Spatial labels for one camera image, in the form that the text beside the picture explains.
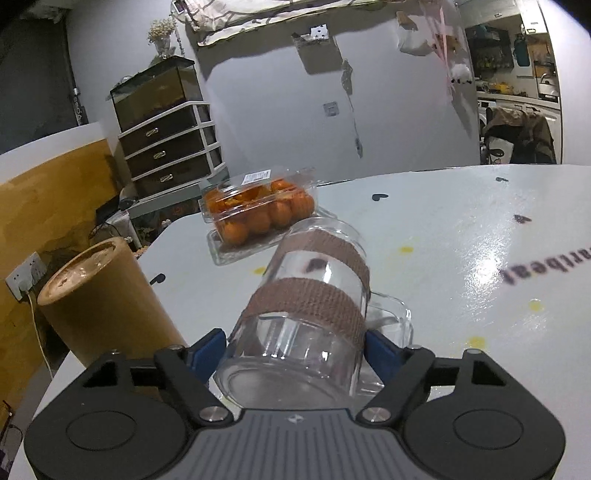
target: brown cardboard cylinder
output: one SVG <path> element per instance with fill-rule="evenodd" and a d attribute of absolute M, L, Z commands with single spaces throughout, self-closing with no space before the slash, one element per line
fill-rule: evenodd
<path fill-rule="evenodd" d="M 122 238 L 109 238 L 62 267 L 39 294 L 52 327 L 87 367 L 116 349 L 129 358 L 185 345 Z"/>

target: vase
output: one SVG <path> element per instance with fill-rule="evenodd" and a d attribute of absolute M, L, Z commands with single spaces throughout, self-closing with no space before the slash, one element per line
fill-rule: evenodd
<path fill-rule="evenodd" d="M 160 37 L 154 39 L 156 52 L 161 59 L 167 59 L 170 56 L 170 37 Z"/>

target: white table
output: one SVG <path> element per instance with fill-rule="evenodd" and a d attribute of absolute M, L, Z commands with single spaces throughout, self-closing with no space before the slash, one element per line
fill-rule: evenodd
<path fill-rule="evenodd" d="M 590 186 L 591 168 L 511 165 L 319 188 L 319 203 L 365 237 L 372 289 L 409 305 L 414 343 L 455 357 L 483 347 L 558 417 L 567 448 L 557 480 L 591 472 L 591 260 L 573 268 L 562 260 L 566 273 L 536 274 L 530 264 L 591 248 Z M 376 202 L 374 193 L 389 198 Z M 154 290 L 188 342 L 214 327 L 231 331 L 273 253 L 217 267 L 206 243 L 210 227 L 200 215 L 177 220 L 139 261 L 149 279 L 166 275 Z M 498 269 L 519 264 L 531 276 L 512 272 L 514 285 L 503 281 Z M 82 369 L 70 354 L 40 409 Z M 10 478 L 34 480 L 22 447 Z"/>

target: jute twine band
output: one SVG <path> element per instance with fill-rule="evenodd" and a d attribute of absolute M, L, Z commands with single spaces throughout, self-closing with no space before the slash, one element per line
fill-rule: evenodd
<path fill-rule="evenodd" d="M 260 286 L 236 325 L 252 316 L 272 312 L 309 319 L 342 335 L 356 348 L 363 348 L 365 318 L 351 297 L 328 283 L 310 278 L 281 278 Z"/>
<path fill-rule="evenodd" d="M 359 277 L 365 293 L 369 295 L 369 268 L 350 243 L 319 229 L 288 235 L 279 244 L 270 265 L 278 264 L 286 253 L 297 250 L 318 252 L 343 262 Z"/>

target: white cabinet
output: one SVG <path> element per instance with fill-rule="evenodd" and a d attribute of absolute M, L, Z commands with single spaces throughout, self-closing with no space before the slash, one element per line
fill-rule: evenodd
<path fill-rule="evenodd" d="M 517 0 L 521 20 L 525 27 L 525 33 L 532 35 L 535 33 L 548 33 L 542 10 L 538 0 Z"/>
<path fill-rule="evenodd" d="M 469 0 L 459 9 L 464 28 L 519 15 L 517 0 Z"/>

